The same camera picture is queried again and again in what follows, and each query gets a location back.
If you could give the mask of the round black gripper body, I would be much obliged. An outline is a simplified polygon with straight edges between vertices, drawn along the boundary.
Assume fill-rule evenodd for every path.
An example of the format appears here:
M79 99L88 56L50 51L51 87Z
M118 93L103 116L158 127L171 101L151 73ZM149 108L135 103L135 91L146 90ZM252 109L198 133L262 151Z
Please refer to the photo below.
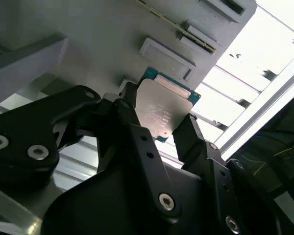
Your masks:
M44 235L222 235L200 177L166 166L174 197L181 204L178 222L161 220L148 206L136 180L120 166L99 173L59 196L48 208Z

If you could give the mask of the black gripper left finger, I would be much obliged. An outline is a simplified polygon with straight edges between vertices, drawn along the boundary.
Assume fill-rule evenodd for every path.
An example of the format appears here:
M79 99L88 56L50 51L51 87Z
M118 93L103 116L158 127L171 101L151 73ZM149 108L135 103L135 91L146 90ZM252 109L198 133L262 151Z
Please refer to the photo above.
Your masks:
M172 184L134 107L121 99L102 100L85 86L0 114L0 187L34 190L46 186L59 163L60 150L84 136L100 143L99 173L122 167L127 181L140 184L153 213L170 223L177 221L179 204L167 210L160 202L161 194L173 194Z

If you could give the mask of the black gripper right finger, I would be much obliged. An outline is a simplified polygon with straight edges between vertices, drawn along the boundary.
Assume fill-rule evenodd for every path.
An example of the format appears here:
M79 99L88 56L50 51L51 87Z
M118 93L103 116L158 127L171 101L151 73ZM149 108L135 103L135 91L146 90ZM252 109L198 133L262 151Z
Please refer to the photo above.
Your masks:
M173 138L183 170L203 181L207 235L294 235L294 223L238 160L225 162L188 113Z

